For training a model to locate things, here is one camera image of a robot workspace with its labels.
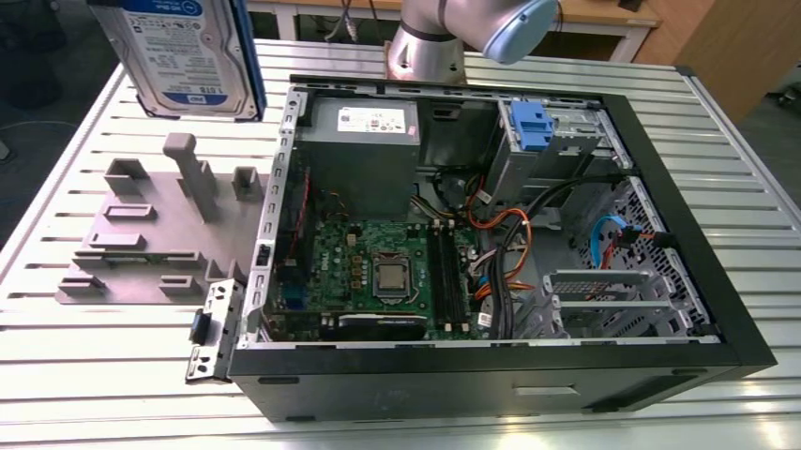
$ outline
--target hard drive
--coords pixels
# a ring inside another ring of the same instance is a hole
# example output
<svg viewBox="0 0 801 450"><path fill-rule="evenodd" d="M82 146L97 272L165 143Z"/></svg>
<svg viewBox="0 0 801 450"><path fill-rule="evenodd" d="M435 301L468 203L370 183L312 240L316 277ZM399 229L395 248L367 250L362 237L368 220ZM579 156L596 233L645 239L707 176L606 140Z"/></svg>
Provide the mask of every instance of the hard drive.
<svg viewBox="0 0 801 450"><path fill-rule="evenodd" d="M245 0L88 0L149 116L260 120Z"/></svg>

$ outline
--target metal bracket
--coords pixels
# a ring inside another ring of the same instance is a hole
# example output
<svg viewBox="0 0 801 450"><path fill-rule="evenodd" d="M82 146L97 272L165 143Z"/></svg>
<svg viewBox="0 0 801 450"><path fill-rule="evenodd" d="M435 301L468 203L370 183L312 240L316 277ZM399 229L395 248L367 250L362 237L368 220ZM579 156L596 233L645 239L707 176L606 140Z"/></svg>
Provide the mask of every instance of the metal bracket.
<svg viewBox="0 0 801 450"><path fill-rule="evenodd" d="M203 309L197 310L191 326L189 366L187 384L231 383L228 364L233 350L244 287L235 279L209 285Z"/></svg>

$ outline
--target blue hard drive label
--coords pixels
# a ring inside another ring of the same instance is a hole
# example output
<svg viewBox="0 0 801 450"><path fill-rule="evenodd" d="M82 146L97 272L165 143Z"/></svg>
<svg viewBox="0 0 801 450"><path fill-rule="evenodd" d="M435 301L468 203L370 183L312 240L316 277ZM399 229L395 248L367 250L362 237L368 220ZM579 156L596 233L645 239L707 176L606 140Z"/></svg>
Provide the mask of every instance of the blue hard drive label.
<svg viewBox="0 0 801 450"><path fill-rule="evenodd" d="M203 7L195 0L125 0L123 9L129 12L151 12L179 16L203 15Z"/></svg>
<svg viewBox="0 0 801 450"><path fill-rule="evenodd" d="M203 5L195 0L125 0L132 41L149 80L164 96L185 105L219 105L223 88L217 35L207 32Z"/></svg>

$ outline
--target green circuit board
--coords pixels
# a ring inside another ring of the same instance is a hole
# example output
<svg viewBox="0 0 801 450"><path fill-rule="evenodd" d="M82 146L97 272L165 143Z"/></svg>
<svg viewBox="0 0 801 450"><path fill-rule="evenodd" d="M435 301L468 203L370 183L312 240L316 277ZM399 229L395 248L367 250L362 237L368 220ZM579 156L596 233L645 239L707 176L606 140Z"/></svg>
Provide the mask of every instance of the green circuit board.
<svg viewBox="0 0 801 450"><path fill-rule="evenodd" d="M293 340L313 340L316 315L309 312L352 311L354 313L404 312L428 318L427 339L478 338L475 318L470 316L467 279L462 283L464 310L470 330L438 329L434 324L431 277L428 267L427 225L400 222L324 221L313 236L311 278L305 286L304 307L293 317L289 328ZM454 231L459 254L468 254L475 246L475 232L470 228ZM408 295L392 298L375 295L376 264L398 263L408 271Z"/></svg>

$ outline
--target cpu socket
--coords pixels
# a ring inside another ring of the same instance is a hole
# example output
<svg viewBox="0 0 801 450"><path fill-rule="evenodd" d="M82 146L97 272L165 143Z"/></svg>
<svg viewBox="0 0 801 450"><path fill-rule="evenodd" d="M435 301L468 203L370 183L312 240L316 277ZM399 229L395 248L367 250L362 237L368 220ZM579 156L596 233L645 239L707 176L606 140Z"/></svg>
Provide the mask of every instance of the cpu socket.
<svg viewBox="0 0 801 450"><path fill-rule="evenodd" d="M410 296L410 288L410 259L404 256L374 258L372 295L384 303L399 303Z"/></svg>

